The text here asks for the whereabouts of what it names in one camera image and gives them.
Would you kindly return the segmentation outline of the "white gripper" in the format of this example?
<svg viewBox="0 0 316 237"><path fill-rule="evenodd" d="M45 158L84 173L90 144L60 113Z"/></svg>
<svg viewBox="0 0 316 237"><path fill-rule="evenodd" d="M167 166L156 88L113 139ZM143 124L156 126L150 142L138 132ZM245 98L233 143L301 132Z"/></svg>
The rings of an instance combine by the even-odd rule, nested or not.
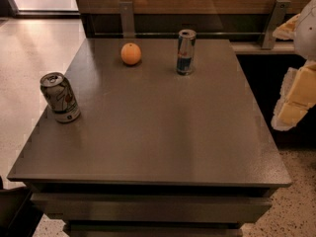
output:
<svg viewBox="0 0 316 237"><path fill-rule="evenodd" d="M277 27L273 37L293 40L295 52L306 60L316 60L316 0ZM271 121L273 129L288 131L298 125L316 105L316 62L307 61L299 69L289 67L280 87Z"/></svg>

